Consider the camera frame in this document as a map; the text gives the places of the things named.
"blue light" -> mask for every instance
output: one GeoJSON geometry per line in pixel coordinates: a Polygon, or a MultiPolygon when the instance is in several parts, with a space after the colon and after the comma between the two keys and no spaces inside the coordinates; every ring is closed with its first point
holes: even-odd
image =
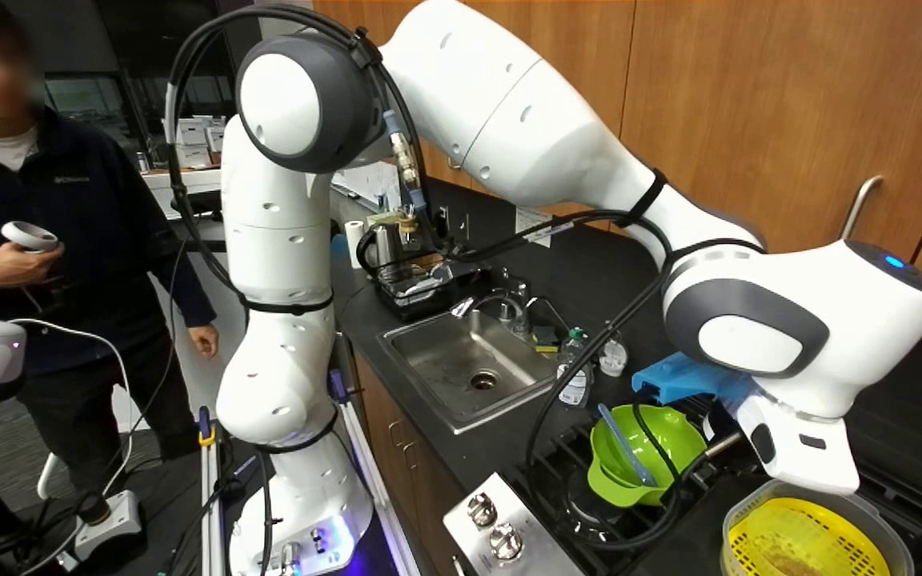
{"type": "Polygon", "coordinates": [[[884,262],[886,262],[891,269],[906,269],[906,260],[901,260],[901,256],[884,256],[884,262]]]}

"bottle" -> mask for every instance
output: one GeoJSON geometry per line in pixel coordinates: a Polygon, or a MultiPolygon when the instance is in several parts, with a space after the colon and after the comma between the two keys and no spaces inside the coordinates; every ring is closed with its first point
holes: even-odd
{"type": "MultiPolygon", "coordinates": [[[[589,333],[582,325],[566,330],[566,338],[559,344],[557,379],[566,371],[566,365],[573,365],[582,355],[585,342],[589,342],[589,333]]],[[[592,385],[592,362],[585,362],[578,373],[570,379],[570,385],[559,391],[557,400],[566,405],[585,405],[589,385],[592,385]]]]}

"black jacket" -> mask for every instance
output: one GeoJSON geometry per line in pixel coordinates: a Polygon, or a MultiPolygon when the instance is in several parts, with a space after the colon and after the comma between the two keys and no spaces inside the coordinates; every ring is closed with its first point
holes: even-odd
{"type": "MultiPolygon", "coordinates": [[[[0,319],[46,317],[102,333],[124,348],[162,335],[148,273],[173,292],[189,325],[216,317],[143,179],[123,147],[94,127],[46,112],[39,152],[18,174],[0,167],[3,222],[55,229],[63,244],[63,264],[62,283],[33,288],[33,298],[0,292],[0,319]]],[[[29,330],[26,371],[48,373],[107,355],[102,344],[29,330]]]]}

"faucet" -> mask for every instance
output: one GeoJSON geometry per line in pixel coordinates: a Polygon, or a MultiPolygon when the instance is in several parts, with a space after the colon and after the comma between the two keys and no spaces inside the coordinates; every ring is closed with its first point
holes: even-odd
{"type": "Polygon", "coordinates": [[[476,333],[482,323],[482,308],[498,303],[498,323],[510,325],[516,335],[527,338],[527,311],[539,298],[527,298],[527,285],[520,283],[511,292],[489,292],[482,298],[468,298],[455,308],[455,317],[468,317],[471,330],[476,333]]]}

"blue object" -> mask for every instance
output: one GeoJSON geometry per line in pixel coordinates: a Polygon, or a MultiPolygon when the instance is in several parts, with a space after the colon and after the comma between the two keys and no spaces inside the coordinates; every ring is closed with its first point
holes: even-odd
{"type": "Polygon", "coordinates": [[[656,403],[679,403],[693,398],[732,403],[752,391],[752,379],[671,351],[664,362],[633,371],[630,391],[653,391],[656,403]]]}
{"type": "Polygon", "coordinates": [[[384,524],[375,516],[351,554],[351,564],[339,576],[400,576],[395,565],[384,524]]]}
{"type": "Polygon", "coordinates": [[[343,379],[339,367],[329,371],[329,398],[334,398],[335,403],[349,403],[349,400],[351,400],[351,386],[347,385],[347,379],[343,379]]]}
{"type": "Polygon", "coordinates": [[[901,256],[884,256],[884,262],[886,262],[891,269],[906,269],[906,260],[901,260],[901,256]]]}
{"type": "Polygon", "coordinates": [[[209,405],[197,405],[197,434],[212,434],[212,417],[209,417],[209,405]]]}

